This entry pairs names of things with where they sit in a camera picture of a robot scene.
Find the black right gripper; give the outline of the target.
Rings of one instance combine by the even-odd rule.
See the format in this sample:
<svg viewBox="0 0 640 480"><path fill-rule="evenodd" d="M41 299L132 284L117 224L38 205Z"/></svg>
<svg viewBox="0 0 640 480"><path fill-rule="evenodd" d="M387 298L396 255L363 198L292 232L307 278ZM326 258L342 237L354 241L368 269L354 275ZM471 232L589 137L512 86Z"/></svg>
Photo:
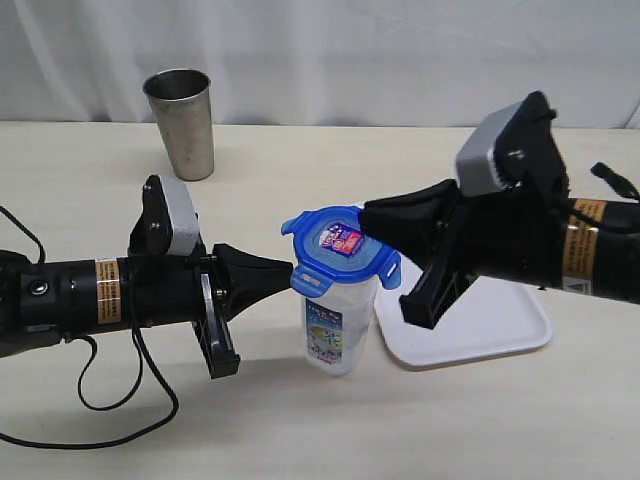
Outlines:
<svg viewBox="0 0 640 480"><path fill-rule="evenodd" d="M455 180L369 200L362 230L422 270L399 304L405 322L434 329L480 276L549 287L559 280L568 176L551 132L557 113L540 91L527 94L496 144L499 193L465 197Z"/></svg>

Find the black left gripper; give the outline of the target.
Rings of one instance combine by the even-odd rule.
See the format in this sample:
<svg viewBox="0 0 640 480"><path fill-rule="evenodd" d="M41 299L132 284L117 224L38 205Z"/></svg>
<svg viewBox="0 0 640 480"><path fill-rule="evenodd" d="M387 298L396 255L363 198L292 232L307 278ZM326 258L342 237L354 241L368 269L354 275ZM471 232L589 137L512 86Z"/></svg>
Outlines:
<svg viewBox="0 0 640 480"><path fill-rule="evenodd" d="M177 283L178 265L191 275L187 303L195 311L187 315L213 379L237 373L240 356L236 353L226 322L214 301L212 267L220 287L227 292L222 301L223 318L229 322L254 304L290 288L291 262L256 256L226 243L215 244L206 252L201 233L189 256L167 255L171 230L159 176L150 175L142 186L142 213L129 236L127 256L163 267L169 282Z"/></svg>

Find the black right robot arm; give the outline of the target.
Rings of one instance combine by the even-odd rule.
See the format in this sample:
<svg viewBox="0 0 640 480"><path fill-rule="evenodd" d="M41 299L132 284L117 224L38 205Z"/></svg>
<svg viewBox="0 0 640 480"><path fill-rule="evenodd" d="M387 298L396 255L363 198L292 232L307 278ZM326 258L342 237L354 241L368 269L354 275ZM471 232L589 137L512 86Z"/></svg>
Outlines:
<svg viewBox="0 0 640 480"><path fill-rule="evenodd" d="M364 204L364 233L420 269L399 300L405 322L435 328L479 277L638 302L639 192L597 163L593 175L616 199L573 197L555 116L531 92L479 123L454 178Z"/></svg>

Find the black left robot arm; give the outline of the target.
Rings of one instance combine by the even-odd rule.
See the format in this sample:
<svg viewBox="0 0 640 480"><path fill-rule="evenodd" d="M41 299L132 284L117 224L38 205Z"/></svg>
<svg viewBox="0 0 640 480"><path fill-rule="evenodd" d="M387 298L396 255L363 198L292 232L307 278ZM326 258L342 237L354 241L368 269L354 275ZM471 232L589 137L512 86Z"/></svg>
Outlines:
<svg viewBox="0 0 640 480"><path fill-rule="evenodd" d="M212 378L237 373L228 324L290 287L291 263L226 243L206 248L186 185L152 174L120 258L31 262L1 253L1 354L84 335L189 323Z"/></svg>

